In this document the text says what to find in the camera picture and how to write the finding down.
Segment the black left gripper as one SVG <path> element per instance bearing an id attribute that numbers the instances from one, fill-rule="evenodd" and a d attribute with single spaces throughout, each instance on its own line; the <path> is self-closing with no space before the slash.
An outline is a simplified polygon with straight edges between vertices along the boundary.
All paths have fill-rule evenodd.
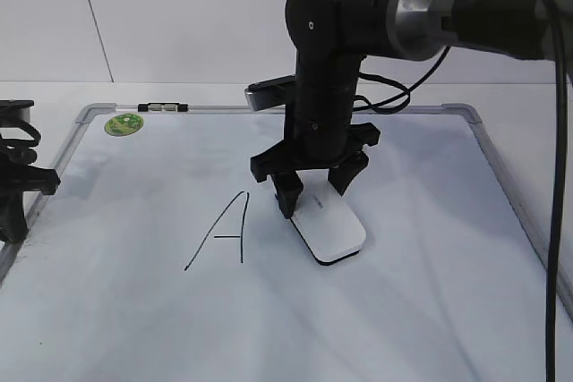
<path id="1" fill-rule="evenodd" d="M 2 242 L 23 242 L 27 237 L 22 194 L 25 191 L 39 191 L 44 195 L 53 195 L 60 184 L 55 169 L 32 165 L 37 157 L 34 149 L 1 150 Z"/>

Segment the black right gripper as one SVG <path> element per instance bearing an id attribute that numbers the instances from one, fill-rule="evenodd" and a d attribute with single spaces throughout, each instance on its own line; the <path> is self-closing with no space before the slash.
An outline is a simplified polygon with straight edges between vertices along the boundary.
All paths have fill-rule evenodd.
<path id="1" fill-rule="evenodd" d="M 285 105 L 283 140 L 251 158 L 252 175 L 261 183 L 271 175 L 278 207 L 290 219 L 304 185 L 296 171 L 328 169 L 340 196 L 369 164 L 363 146 L 379 143 L 372 123 L 351 124 L 355 84 L 312 83 L 295 78 L 295 99 Z"/>

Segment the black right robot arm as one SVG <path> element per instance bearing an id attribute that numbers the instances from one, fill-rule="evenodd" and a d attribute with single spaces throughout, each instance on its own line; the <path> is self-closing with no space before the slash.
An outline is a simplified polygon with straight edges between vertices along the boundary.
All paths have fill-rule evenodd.
<path id="1" fill-rule="evenodd" d="M 299 173 L 325 169 L 344 193 L 367 167 L 372 124 L 352 124 L 360 66 L 369 56 L 422 62 L 449 47 L 551 60 L 558 101 L 572 76 L 572 0 L 286 0 L 295 73 L 253 83 L 250 107 L 286 109 L 282 140 L 254 156 L 258 182 L 271 180 L 285 218 L 303 191 Z"/>

